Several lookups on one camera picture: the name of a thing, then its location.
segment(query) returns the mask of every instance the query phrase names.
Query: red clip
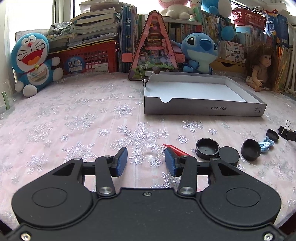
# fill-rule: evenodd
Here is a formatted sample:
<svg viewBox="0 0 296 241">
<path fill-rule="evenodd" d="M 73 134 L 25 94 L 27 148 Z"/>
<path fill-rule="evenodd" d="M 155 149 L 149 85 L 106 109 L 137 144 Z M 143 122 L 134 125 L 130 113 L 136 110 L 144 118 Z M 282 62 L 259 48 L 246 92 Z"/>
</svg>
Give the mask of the red clip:
<svg viewBox="0 0 296 241">
<path fill-rule="evenodd" d="M 186 152 L 181 151 L 175 146 L 168 145 L 168 144 L 163 144 L 163 146 L 172 148 L 172 150 L 174 151 L 174 153 L 176 153 L 177 156 L 189 156 Z"/>
</svg>

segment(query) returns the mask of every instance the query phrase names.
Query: white box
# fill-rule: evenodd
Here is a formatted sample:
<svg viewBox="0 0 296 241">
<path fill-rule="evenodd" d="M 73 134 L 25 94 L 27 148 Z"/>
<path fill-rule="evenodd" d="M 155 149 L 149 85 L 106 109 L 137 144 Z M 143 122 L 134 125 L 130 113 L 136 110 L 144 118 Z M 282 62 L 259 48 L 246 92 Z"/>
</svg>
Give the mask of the white box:
<svg viewBox="0 0 296 241">
<path fill-rule="evenodd" d="M 145 114 L 262 116 L 265 109 L 253 92 L 225 76 L 160 72 L 144 87 Z"/>
<path fill-rule="evenodd" d="M 221 41 L 220 57 L 225 60 L 243 63 L 244 45 L 229 41 Z"/>
</svg>

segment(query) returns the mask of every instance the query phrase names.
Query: doraemon's face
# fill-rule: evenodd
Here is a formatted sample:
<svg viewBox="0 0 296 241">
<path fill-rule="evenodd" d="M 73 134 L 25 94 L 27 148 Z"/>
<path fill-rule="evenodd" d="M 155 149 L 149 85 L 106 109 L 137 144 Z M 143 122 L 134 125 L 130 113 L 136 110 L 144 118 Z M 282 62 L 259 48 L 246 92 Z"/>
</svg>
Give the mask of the doraemon's face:
<svg viewBox="0 0 296 241">
<path fill-rule="evenodd" d="M 187 59 L 196 62 L 212 63 L 219 55 L 219 50 L 213 40 L 203 33 L 188 35 L 182 42 L 182 52 Z"/>
<path fill-rule="evenodd" d="M 43 37 L 37 35 L 26 35 L 20 39 L 21 45 L 16 52 L 16 65 L 24 72 L 35 68 L 36 65 L 42 64 L 48 53 L 48 42 Z"/>
</svg>

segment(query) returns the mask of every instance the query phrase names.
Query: blue plush ball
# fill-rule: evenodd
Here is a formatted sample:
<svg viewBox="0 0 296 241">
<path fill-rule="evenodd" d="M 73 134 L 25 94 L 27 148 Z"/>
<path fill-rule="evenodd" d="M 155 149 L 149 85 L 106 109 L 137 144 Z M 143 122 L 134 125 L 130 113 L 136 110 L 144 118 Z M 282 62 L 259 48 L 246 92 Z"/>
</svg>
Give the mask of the blue plush ball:
<svg viewBox="0 0 296 241">
<path fill-rule="evenodd" d="M 234 38 L 235 32 L 233 27 L 226 26 L 221 31 L 221 38 L 225 41 L 231 41 Z"/>
</svg>

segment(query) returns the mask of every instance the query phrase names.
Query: green cup handle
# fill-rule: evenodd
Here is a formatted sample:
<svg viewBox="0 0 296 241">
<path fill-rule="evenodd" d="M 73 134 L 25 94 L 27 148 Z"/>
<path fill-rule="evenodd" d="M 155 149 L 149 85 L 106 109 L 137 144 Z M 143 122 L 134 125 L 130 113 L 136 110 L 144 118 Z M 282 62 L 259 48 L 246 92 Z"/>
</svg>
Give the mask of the green cup handle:
<svg viewBox="0 0 296 241">
<path fill-rule="evenodd" d="M 9 100 L 5 91 L 2 92 L 2 96 L 4 99 L 6 110 L 9 110 L 10 109 Z"/>
</svg>

